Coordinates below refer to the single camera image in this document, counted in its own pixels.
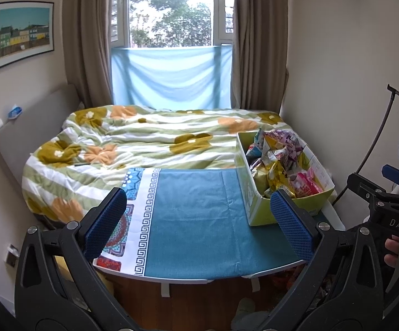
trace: floral striped blanket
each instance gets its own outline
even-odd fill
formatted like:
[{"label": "floral striped blanket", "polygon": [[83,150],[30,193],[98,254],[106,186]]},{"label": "floral striped blanket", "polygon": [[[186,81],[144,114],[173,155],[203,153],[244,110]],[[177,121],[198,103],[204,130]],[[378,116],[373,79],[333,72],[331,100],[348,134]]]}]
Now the floral striped blanket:
[{"label": "floral striped blanket", "polygon": [[267,111],[157,111],[107,106],[72,113],[62,132],[32,153],[23,195],[33,213],[52,221],[81,220],[129,168],[232,168],[236,133],[290,129]]}]

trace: picture frame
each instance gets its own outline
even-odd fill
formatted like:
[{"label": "picture frame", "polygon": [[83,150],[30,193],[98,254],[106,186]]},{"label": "picture frame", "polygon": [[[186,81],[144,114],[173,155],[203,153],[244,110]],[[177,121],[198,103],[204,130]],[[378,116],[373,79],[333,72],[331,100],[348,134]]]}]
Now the picture frame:
[{"label": "picture frame", "polygon": [[0,68],[53,50],[53,2],[0,2]]}]

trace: power outlet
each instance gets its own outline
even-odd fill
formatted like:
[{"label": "power outlet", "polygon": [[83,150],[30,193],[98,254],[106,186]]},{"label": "power outlet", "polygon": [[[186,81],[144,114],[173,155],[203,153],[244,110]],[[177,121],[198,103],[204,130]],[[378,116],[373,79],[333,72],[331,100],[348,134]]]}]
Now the power outlet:
[{"label": "power outlet", "polygon": [[15,267],[19,257],[20,257],[20,253],[19,253],[18,249],[14,245],[10,244],[7,247],[7,251],[6,251],[6,256],[4,258],[4,262],[7,263],[11,267]]}]

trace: headboard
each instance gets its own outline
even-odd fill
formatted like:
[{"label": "headboard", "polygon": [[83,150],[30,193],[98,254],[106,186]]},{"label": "headboard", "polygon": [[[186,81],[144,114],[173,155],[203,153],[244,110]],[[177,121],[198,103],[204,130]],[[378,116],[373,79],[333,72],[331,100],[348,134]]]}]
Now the headboard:
[{"label": "headboard", "polygon": [[64,120],[78,109],[79,103],[75,86],[67,85],[26,108],[0,129],[0,154],[20,185],[31,153],[60,132]]}]

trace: brown curtain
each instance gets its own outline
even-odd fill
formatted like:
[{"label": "brown curtain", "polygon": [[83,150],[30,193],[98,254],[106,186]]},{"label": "brown curtain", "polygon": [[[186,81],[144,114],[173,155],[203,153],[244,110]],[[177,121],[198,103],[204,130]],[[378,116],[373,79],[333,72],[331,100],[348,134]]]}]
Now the brown curtain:
[{"label": "brown curtain", "polygon": [[86,107],[112,104],[111,4],[111,0],[63,0],[66,76]]},{"label": "brown curtain", "polygon": [[235,0],[232,107],[279,113],[286,86],[287,0]]}]

